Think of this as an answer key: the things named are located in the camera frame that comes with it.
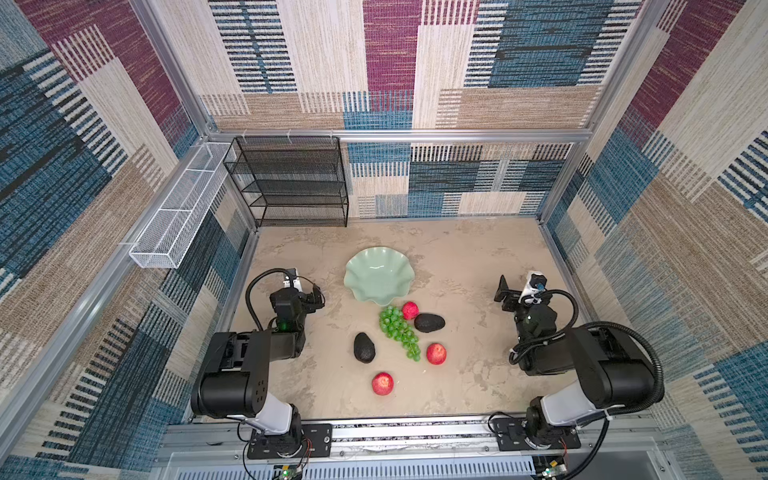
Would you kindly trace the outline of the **dark avocado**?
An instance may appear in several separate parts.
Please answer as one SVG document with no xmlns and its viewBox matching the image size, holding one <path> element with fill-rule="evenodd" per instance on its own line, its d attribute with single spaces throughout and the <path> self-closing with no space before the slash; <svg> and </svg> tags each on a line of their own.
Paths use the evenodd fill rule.
<svg viewBox="0 0 768 480">
<path fill-rule="evenodd" d="M 422 333 L 431 333 L 445 327 L 445 319 L 436 314 L 421 313 L 413 320 L 413 326 Z"/>
<path fill-rule="evenodd" d="M 360 332 L 355 336 L 353 355 L 356 360 L 364 364 L 369 364 L 375 359 L 375 344 L 366 333 Z"/>
</svg>

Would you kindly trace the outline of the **green fake grape bunch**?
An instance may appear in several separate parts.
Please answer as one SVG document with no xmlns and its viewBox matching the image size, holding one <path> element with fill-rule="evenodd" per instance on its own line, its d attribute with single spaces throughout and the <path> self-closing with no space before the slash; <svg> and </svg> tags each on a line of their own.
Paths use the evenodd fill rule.
<svg viewBox="0 0 768 480">
<path fill-rule="evenodd" d="M 398 342 L 406 356 L 418 362 L 421 359 L 419 338 L 414 327 L 405 319 L 403 312 L 394 306 L 387 306 L 379 313 L 379 327 L 387 338 Z"/>
</svg>

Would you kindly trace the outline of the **red apple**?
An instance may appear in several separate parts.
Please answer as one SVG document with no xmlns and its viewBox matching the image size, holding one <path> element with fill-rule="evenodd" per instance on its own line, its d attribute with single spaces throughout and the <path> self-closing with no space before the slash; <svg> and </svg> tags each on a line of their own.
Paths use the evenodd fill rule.
<svg viewBox="0 0 768 480">
<path fill-rule="evenodd" d="M 447 359 L 447 349 L 440 343 L 432 343 L 427 348 L 427 360 L 432 365 L 442 365 Z"/>
<path fill-rule="evenodd" d="M 371 382 L 373 392 L 379 396 L 387 396 L 393 392 L 394 379 L 387 372 L 380 372 L 374 376 Z"/>
</svg>

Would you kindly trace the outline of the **small red fake peach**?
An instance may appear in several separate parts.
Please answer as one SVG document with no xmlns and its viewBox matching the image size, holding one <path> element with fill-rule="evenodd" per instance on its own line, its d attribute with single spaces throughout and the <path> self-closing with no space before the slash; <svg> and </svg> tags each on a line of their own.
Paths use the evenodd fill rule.
<svg viewBox="0 0 768 480">
<path fill-rule="evenodd" d="M 411 321 L 420 314 L 420 309 L 415 302 L 408 301 L 401 307 L 401 313 L 406 321 Z"/>
</svg>

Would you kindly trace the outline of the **red apple bottom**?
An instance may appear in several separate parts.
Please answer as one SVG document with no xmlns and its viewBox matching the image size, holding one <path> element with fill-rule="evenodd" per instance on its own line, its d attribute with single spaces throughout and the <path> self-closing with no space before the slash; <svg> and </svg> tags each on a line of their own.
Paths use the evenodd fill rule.
<svg viewBox="0 0 768 480">
<path fill-rule="evenodd" d="M 393 392 L 394 379 L 387 372 L 380 372 L 374 376 L 371 382 L 373 392 L 379 396 L 387 396 Z"/>
</svg>

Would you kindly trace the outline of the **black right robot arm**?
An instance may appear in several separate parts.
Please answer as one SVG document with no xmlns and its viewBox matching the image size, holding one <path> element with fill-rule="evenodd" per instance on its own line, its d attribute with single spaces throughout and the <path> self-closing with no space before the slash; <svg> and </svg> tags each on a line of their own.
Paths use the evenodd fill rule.
<svg viewBox="0 0 768 480">
<path fill-rule="evenodd" d="M 568 291 L 550 289 L 531 271 L 524 287 L 499 279 L 495 302 L 513 315 L 518 342 L 509 362 L 528 376 L 575 372 L 562 390 L 533 399 L 506 437 L 523 436 L 532 449 L 562 446 L 579 426 L 643 411 L 664 396 L 664 371 L 654 348 L 633 329 L 614 322 L 580 324 L 579 304 Z"/>
</svg>

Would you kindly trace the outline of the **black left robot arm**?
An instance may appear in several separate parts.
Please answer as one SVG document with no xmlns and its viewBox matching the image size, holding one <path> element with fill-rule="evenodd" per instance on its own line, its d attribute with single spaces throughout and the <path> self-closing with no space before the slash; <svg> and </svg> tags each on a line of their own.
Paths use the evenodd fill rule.
<svg viewBox="0 0 768 480">
<path fill-rule="evenodd" d="M 268 391 L 270 364 L 299 357 L 306 317 L 321 309 L 319 287 L 309 293 L 285 287 L 270 295 L 276 327 L 213 335 L 194 382 L 194 414 L 230 419 L 252 428 L 247 450 L 254 458 L 295 458 L 312 446 L 296 406 Z"/>
</svg>

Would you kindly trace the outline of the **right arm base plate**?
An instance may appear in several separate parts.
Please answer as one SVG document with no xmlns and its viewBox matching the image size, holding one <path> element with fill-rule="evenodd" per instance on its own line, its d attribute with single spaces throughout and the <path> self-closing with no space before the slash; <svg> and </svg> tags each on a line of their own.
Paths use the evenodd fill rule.
<svg viewBox="0 0 768 480">
<path fill-rule="evenodd" d="M 491 432 L 496 436 L 500 451 L 579 449 L 581 441 L 574 427 L 528 424 L 519 417 L 493 418 Z"/>
</svg>

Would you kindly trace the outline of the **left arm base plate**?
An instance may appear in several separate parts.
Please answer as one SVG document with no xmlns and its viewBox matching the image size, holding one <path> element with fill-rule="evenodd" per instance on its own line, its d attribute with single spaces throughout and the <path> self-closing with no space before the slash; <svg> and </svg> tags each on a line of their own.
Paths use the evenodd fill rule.
<svg viewBox="0 0 768 480">
<path fill-rule="evenodd" d="M 330 423 L 291 427 L 282 435 L 252 433 L 245 457 L 248 460 L 299 460 L 327 458 L 331 452 L 333 426 Z"/>
</svg>

